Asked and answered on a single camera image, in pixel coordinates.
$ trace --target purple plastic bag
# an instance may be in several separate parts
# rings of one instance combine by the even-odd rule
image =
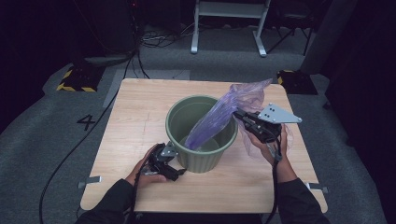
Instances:
[[[230,122],[237,108],[247,112],[262,110],[264,89],[271,83],[270,78],[261,82],[231,85],[230,90],[192,128],[185,147],[195,150],[221,132]]]

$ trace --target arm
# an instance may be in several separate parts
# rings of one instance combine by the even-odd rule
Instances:
[[[136,174],[142,167],[143,162],[149,156],[152,149],[148,150],[145,157],[140,160],[132,172],[125,178],[117,181],[105,194],[103,199],[92,210],[82,214],[77,224],[83,223],[112,223],[122,224],[124,222],[124,212],[131,207],[135,201],[134,180]],[[143,188],[150,183],[165,182],[163,175],[141,175],[138,183],[139,188]]]
[[[278,209],[282,223],[330,223],[321,213],[318,201],[291,167],[286,154],[287,135],[286,128],[282,125],[280,135],[282,160],[276,167]],[[249,133],[248,137],[252,144],[261,150],[264,158],[273,165],[274,158],[267,145],[261,143],[254,134]]]

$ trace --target metal stand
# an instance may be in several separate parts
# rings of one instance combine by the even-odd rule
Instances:
[[[256,41],[260,56],[265,57],[267,53],[265,52],[264,45],[262,44],[261,34],[270,3],[271,0],[265,0],[264,4],[200,2],[200,0],[196,0],[191,53],[196,54],[198,52],[199,16],[220,16],[260,19],[259,28],[257,31],[253,31],[253,37]]]

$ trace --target black sleeve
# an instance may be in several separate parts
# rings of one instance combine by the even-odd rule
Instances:
[[[283,224],[330,223],[300,178],[278,184],[278,209]]]
[[[123,212],[134,202],[134,186],[124,179],[117,181],[92,210],[82,214],[77,224],[124,222]]]

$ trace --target green trash can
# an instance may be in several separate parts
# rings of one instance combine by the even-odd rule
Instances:
[[[191,129],[217,101],[206,95],[186,97],[175,103],[166,116],[166,133],[178,152],[177,159],[190,172],[205,173],[215,168],[238,133],[237,123],[231,119],[220,133],[196,150],[184,147]]]

